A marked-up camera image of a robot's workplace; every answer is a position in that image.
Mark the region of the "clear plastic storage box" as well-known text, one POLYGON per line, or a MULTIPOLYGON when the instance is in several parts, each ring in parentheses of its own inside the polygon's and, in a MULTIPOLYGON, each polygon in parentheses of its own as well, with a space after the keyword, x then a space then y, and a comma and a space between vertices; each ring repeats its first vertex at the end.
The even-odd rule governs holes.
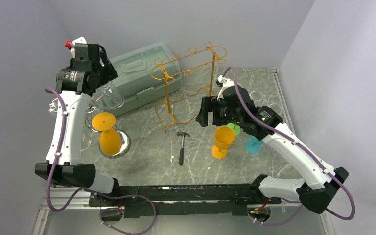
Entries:
POLYGON ((158 80, 163 78, 164 74, 154 63, 161 60, 165 63, 168 74, 180 72, 179 62, 171 62, 171 51, 163 42, 111 57, 110 61, 118 73, 118 78, 112 83, 125 103, 119 108, 107 110, 117 117, 164 97, 164 81, 158 80))

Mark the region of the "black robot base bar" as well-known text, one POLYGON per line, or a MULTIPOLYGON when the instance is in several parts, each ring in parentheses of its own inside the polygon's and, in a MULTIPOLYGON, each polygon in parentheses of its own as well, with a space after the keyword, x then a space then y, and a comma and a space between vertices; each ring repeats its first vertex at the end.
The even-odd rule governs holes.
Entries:
POLYGON ((124 209, 125 218, 157 215, 231 214, 246 216, 249 209, 279 204, 249 184, 121 186, 124 199, 107 199, 91 193, 89 206, 124 209))

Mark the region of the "clear wine glass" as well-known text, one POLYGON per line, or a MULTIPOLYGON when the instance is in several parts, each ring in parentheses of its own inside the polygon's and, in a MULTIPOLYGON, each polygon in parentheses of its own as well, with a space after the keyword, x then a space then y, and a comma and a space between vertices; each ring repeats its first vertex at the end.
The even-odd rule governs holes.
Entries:
POLYGON ((282 111, 283 111, 283 108, 281 105, 279 104, 276 104, 276 103, 272 103, 268 106, 269 108, 271 108, 274 112, 276 112, 278 115, 281 115, 282 114, 282 111))
POLYGON ((250 94, 249 94, 249 96, 250 96, 250 98, 253 101, 261 101, 261 100, 263 100, 263 95, 259 91, 251 91, 250 94))

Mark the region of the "green wine glass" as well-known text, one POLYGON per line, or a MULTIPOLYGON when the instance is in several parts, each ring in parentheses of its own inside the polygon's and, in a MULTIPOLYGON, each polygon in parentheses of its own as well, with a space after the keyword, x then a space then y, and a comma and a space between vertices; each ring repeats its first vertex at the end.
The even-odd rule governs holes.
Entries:
POLYGON ((227 124, 227 127, 230 128, 236 136, 239 135, 240 132, 241 132, 241 128, 240 128, 240 126, 237 125, 237 124, 234 124, 234 123, 228 123, 228 124, 227 124))

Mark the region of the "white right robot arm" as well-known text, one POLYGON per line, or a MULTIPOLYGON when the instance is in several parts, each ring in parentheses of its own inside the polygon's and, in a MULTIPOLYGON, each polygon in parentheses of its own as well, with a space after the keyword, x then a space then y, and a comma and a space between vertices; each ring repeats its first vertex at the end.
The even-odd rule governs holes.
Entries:
POLYGON ((300 173, 299 179, 258 176, 250 190, 254 202, 262 203, 269 197, 298 200, 306 209, 321 214, 327 211, 339 189, 349 192, 343 185, 349 175, 346 169, 333 167, 316 156, 278 113, 267 106, 255 106, 243 87, 223 87, 219 95, 203 97, 196 122, 206 127, 209 113, 213 125, 239 125, 246 134, 277 151, 300 173))

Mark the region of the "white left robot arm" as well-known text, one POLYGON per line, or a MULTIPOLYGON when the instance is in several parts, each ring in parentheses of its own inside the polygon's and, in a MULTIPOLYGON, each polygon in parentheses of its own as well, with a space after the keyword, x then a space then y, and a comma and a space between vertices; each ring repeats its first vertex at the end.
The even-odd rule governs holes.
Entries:
POLYGON ((35 174, 52 184, 79 187, 102 193, 106 204, 121 199, 116 178, 99 173, 94 164, 81 162, 83 126, 92 95, 96 89, 118 77, 99 44, 75 44, 70 65, 55 77, 55 87, 46 88, 58 99, 56 123, 50 149, 43 163, 35 165, 35 174))

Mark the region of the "black handled hammer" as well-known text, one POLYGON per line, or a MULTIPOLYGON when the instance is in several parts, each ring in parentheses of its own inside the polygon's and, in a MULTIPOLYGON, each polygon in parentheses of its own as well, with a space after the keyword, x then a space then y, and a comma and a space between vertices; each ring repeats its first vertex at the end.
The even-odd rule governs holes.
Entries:
POLYGON ((181 132, 177 132, 177 136, 180 136, 182 138, 178 163, 179 163, 179 165, 183 165, 184 164, 184 144, 185 144, 185 138, 186 137, 190 137, 190 134, 187 133, 187 132, 181 131, 181 132))

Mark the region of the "orange wine glass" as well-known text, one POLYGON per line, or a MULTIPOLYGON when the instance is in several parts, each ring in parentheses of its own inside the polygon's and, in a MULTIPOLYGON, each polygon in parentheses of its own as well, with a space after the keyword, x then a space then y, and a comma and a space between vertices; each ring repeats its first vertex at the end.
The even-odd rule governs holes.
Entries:
POLYGON ((214 133, 214 145, 211 154, 217 159, 223 159, 228 154, 228 148, 235 140, 235 133, 226 126, 218 127, 214 133))
POLYGON ((93 117, 91 124, 100 133, 101 152, 108 156, 117 154, 121 150, 123 142, 120 134, 114 129, 116 117, 111 113, 102 112, 93 117))

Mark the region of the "chrome tree glass rack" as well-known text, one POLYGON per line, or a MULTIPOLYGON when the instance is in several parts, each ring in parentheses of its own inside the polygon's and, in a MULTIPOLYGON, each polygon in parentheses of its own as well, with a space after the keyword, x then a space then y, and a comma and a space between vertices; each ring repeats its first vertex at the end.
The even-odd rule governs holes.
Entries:
POLYGON ((108 155, 105 155, 104 153, 101 152, 101 149, 100 149, 100 146, 99 146, 99 135, 100 133, 98 131, 96 131, 93 127, 92 127, 92 119, 95 115, 99 114, 99 113, 102 113, 102 112, 106 112, 100 108, 98 108, 96 105, 94 104, 91 104, 89 106, 89 108, 87 109, 86 111, 86 115, 85 115, 85 119, 84 119, 84 126, 83 126, 83 131, 82 131, 82 134, 86 133, 86 134, 89 134, 90 138, 91 138, 91 146, 97 146, 100 153, 106 157, 106 158, 109 158, 109 159, 115 159, 115 158, 119 158, 121 157, 122 155, 124 155, 130 148, 130 145, 131 145, 131 141, 130 141, 130 137, 122 130, 119 130, 118 128, 118 125, 117 125, 117 122, 114 126, 114 129, 117 130, 117 132, 120 134, 121 136, 121 140, 123 142, 123 145, 122 145, 122 148, 121 150, 115 154, 115 155, 112 155, 112 156, 108 156, 108 155))

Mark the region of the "clear glass chrome rack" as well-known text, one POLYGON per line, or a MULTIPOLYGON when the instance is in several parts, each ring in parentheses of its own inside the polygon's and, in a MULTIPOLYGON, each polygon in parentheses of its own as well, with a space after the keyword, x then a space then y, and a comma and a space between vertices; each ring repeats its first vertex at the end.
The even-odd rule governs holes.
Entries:
POLYGON ((82 134, 81 143, 80 143, 80 151, 84 151, 88 149, 91 143, 92 141, 91 141, 89 134, 86 134, 86 133, 82 134))
POLYGON ((58 99, 54 99, 51 101, 51 103, 48 105, 48 112, 51 116, 57 116, 58 113, 58 99))

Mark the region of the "blue wine glass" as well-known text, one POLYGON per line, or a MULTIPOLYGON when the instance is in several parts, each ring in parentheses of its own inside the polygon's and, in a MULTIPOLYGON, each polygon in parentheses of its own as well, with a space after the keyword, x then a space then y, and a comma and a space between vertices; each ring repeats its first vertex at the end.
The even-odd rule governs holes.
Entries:
POLYGON ((251 136, 244 144, 245 149, 247 152, 251 154, 257 154, 260 150, 262 145, 264 144, 263 141, 258 140, 256 137, 251 136))

